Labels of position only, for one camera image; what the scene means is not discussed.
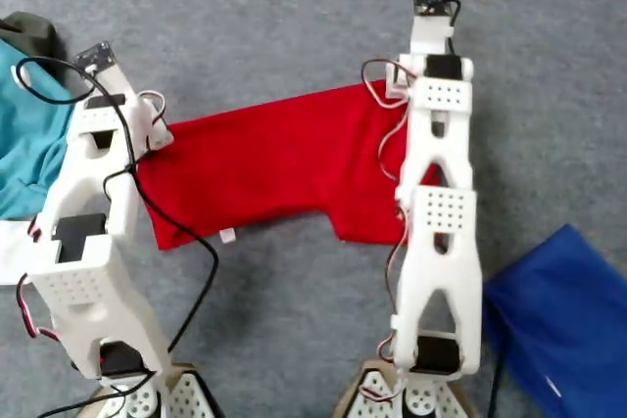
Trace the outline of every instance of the red cloth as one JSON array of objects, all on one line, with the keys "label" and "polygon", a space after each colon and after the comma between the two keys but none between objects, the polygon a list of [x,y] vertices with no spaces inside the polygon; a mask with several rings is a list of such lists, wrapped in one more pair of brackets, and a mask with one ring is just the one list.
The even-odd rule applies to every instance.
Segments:
[{"label": "red cloth", "polygon": [[[379,93],[384,87],[375,82]],[[402,114],[357,84],[179,122],[170,126],[174,143],[144,159],[138,175],[158,206],[202,236],[317,210],[341,240],[393,244],[402,233],[396,183],[377,148]],[[392,171],[405,147],[402,129],[384,152]],[[430,168],[425,180],[434,177]],[[160,249],[191,241],[148,212]]]}]

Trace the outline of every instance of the gray surface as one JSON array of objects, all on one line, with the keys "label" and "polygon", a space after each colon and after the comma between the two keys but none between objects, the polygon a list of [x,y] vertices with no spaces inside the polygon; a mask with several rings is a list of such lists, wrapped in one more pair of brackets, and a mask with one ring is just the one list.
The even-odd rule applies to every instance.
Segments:
[{"label": "gray surface", "polygon": [[[487,275],[570,222],[627,268],[623,0],[462,0],[456,45],[475,62],[472,161]],[[410,0],[0,0],[50,18],[76,52],[111,40],[136,89],[188,119],[359,79],[408,49]],[[327,417],[386,334],[387,248],[339,243],[308,215],[243,229],[176,358],[194,361],[229,417]],[[155,249],[142,211],[128,264],[171,335],[201,287],[198,246]],[[45,310],[28,293],[37,318]],[[433,313],[435,321],[442,317]],[[0,416],[31,417],[93,384],[30,342],[0,291]],[[492,362],[467,381],[484,409]],[[536,416],[507,386],[501,416]]]}]

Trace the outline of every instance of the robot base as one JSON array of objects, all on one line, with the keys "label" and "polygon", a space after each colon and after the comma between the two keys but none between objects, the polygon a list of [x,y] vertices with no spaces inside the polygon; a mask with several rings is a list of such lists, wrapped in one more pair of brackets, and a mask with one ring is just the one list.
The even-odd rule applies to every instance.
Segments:
[{"label": "robot base", "polygon": [[478,416],[459,384],[410,381],[398,397],[374,402],[360,393],[360,386],[389,395],[396,382],[394,367],[380,360],[367,361],[359,377],[345,391],[333,418],[472,418]]},{"label": "robot base", "polygon": [[[200,375],[190,367],[175,367],[167,382],[169,396],[156,396],[154,389],[142,388],[124,398],[111,398],[103,403],[85,407],[76,418],[223,418],[214,397]],[[101,390],[97,395],[108,394],[111,390]],[[146,413],[154,401],[159,403],[157,410]]]}]

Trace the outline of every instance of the white cloth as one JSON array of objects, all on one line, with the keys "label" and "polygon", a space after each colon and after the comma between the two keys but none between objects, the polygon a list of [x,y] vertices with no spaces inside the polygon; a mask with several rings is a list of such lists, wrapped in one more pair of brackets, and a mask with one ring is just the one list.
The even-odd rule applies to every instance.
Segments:
[{"label": "white cloth", "polygon": [[27,234],[29,221],[0,220],[0,285],[15,286],[38,262],[36,245]]}]

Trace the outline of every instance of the black wire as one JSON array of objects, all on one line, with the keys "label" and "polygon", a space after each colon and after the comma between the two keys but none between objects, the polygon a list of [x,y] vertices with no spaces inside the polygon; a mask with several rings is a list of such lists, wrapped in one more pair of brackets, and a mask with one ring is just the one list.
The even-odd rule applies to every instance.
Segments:
[{"label": "black wire", "polygon": [[[460,0],[436,0],[432,3],[427,4],[427,8],[431,8],[436,5],[442,5],[442,4],[455,4],[456,5],[456,8],[453,11],[453,14],[451,15],[451,21],[449,22],[449,25],[451,27],[455,27],[455,23],[457,22],[458,17],[459,17],[459,11],[461,10],[461,1]],[[457,54],[455,52],[455,47],[453,46],[453,38],[451,36],[447,38],[447,46],[449,47],[449,53],[456,56]]]},{"label": "black wire", "polygon": [[[490,301],[486,301],[487,307],[494,312],[494,315],[500,315],[497,308]],[[506,337],[500,344],[501,351],[497,357],[497,364],[494,370],[494,377],[492,378],[492,386],[490,388],[490,402],[488,404],[488,412],[486,418],[495,418],[497,415],[497,401],[499,397],[499,390],[501,383],[503,382],[503,374],[506,368],[507,355],[509,354],[509,346],[511,345],[511,333],[507,332]]]},{"label": "black wire", "polygon": [[[143,190],[143,188],[141,186],[139,178],[137,177],[137,167],[136,166],[137,166],[137,163],[139,162],[139,160],[135,158],[135,152],[133,150],[133,144],[132,144],[132,141],[130,139],[130,130],[128,129],[128,123],[126,122],[126,119],[124,118],[124,115],[122,114],[122,112],[120,110],[120,105],[118,105],[118,103],[113,99],[113,97],[107,91],[107,89],[94,76],[92,76],[89,73],[87,73],[86,71],[82,70],[77,65],[75,65],[73,63],[69,63],[67,61],[63,61],[61,59],[46,58],[46,57],[42,57],[42,56],[33,56],[33,57],[29,57],[29,58],[23,58],[21,61],[19,61],[16,64],[16,76],[18,77],[18,81],[20,82],[20,84],[26,90],[28,90],[34,96],[36,96],[37,98],[39,98],[40,100],[42,100],[42,101],[44,101],[46,103],[52,104],[52,105],[69,105],[69,104],[73,104],[73,103],[76,103],[76,102],[78,102],[80,100],[84,100],[86,98],[86,95],[82,94],[82,95],[80,95],[78,97],[73,98],[72,100],[55,100],[55,99],[51,99],[49,97],[46,97],[45,95],[41,95],[39,92],[37,92],[36,90],[33,90],[30,86],[28,86],[24,82],[24,79],[22,78],[22,68],[26,64],[28,64],[28,63],[36,63],[36,64],[39,64],[39,65],[42,65],[42,64],[52,64],[52,65],[64,66],[64,67],[66,67],[66,68],[68,68],[70,70],[73,70],[73,71],[77,72],[83,79],[85,79],[85,80],[87,80],[88,82],[91,83],[91,85],[93,86],[92,90],[98,89],[102,93],[102,95],[109,101],[109,104],[111,105],[111,107],[113,107],[114,111],[116,112],[116,115],[118,115],[118,118],[120,119],[120,122],[121,122],[122,131],[124,133],[124,140],[126,142],[126,149],[128,151],[129,164],[124,169],[122,169],[120,171],[117,171],[115,173],[112,173],[111,175],[108,175],[103,180],[103,191],[105,192],[105,195],[107,196],[107,198],[109,198],[109,195],[107,194],[107,191],[106,191],[106,183],[111,178],[119,176],[119,175],[123,174],[124,172],[128,172],[130,174],[130,176],[132,177],[134,183],[135,183],[135,186],[137,188],[137,193],[139,194],[139,196],[142,198],[142,200],[144,201],[144,203],[146,205],[148,205],[163,220],[167,221],[168,223],[170,223],[171,225],[176,227],[178,230],[184,232],[185,234],[189,235],[194,240],[196,240],[199,244],[201,244],[212,255],[213,263],[212,263],[212,268],[210,270],[210,273],[209,273],[209,276],[207,278],[207,281],[205,282],[205,285],[203,286],[203,289],[201,290],[200,294],[196,298],[196,301],[193,303],[191,309],[189,310],[189,313],[185,317],[185,320],[183,320],[183,323],[179,327],[178,331],[174,335],[174,338],[171,340],[171,342],[170,342],[170,344],[168,346],[168,352],[172,352],[174,350],[174,348],[176,347],[176,345],[178,344],[178,342],[180,341],[180,339],[182,338],[182,336],[184,335],[185,331],[187,330],[187,327],[189,326],[189,324],[191,323],[194,315],[198,311],[198,308],[200,307],[200,305],[202,304],[203,300],[205,299],[205,296],[207,295],[207,292],[209,291],[209,289],[212,287],[212,285],[214,283],[214,279],[216,278],[216,274],[217,274],[217,268],[219,267],[219,257],[217,255],[216,249],[214,249],[214,247],[209,242],[207,242],[204,238],[202,238],[200,235],[198,235],[192,229],[190,229],[189,227],[187,227],[184,224],[181,224],[180,222],[178,222],[177,220],[175,220],[171,216],[169,216],[167,213],[165,213],[159,206],[157,206],[155,204],[155,202],[152,199],[150,199],[148,197],[148,195],[146,195],[145,191]],[[45,418],[45,417],[48,417],[48,416],[55,415],[57,413],[62,413],[64,411],[74,410],[74,409],[86,406],[88,404],[95,403],[97,401],[101,401],[103,399],[116,398],[116,397],[119,397],[119,396],[127,396],[127,395],[132,394],[133,392],[137,391],[143,384],[148,382],[150,377],[152,377],[154,374],[155,374],[154,372],[149,373],[147,378],[144,379],[140,383],[140,385],[135,386],[134,388],[129,389],[128,391],[125,391],[125,392],[123,392],[121,394],[103,395],[105,398],[102,398],[102,397],[92,398],[90,400],[86,400],[86,401],[83,401],[81,403],[75,403],[74,405],[69,405],[69,406],[57,408],[55,410],[51,410],[49,412],[46,412],[43,415],[40,415],[38,418]]]},{"label": "black wire", "polygon": [[[114,391],[120,392],[122,393],[122,391],[120,389],[118,389],[117,387],[114,386],[110,386]],[[121,401],[121,405],[120,408],[118,408],[118,411],[116,411],[113,415],[109,415],[107,418],[115,418],[116,416],[119,416],[121,411],[124,410],[124,406],[126,405],[126,395],[124,396],[124,398]]]},{"label": "black wire", "polygon": [[[446,0],[446,2],[449,4],[456,4],[457,6],[455,11],[453,12],[453,15],[451,16],[451,23],[449,23],[451,26],[455,26],[455,23],[458,20],[459,11],[461,10],[461,1],[460,0]],[[455,48],[453,47],[453,38],[451,36],[447,38],[447,45],[449,46],[449,52],[453,54],[454,56],[456,56],[457,54],[455,52]]]},{"label": "black wire", "polygon": [[141,382],[139,382],[136,386],[131,387],[127,391],[116,392],[114,394],[106,394],[106,395],[94,396],[93,398],[90,398],[90,399],[84,400],[84,401],[80,401],[78,403],[73,403],[72,405],[60,406],[59,408],[55,408],[54,410],[50,410],[50,411],[46,411],[45,413],[42,413],[41,415],[37,416],[37,418],[48,418],[49,416],[57,415],[59,413],[64,413],[66,411],[76,410],[77,408],[82,408],[82,407],[85,407],[85,406],[92,405],[94,403],[98,403],[100,401],[109,400],[110,398],[121,398],[121,397],[126,398],[128,395],[134,394],[139,389],[144,387],[148,383],[148,381],[150,381],[152,379],[152,377],[154,375],[155,375],[154,372],[152,372],[152,371],[149,372],[148,374],[146,374],[146,377],[144,377],[141,380]]}]

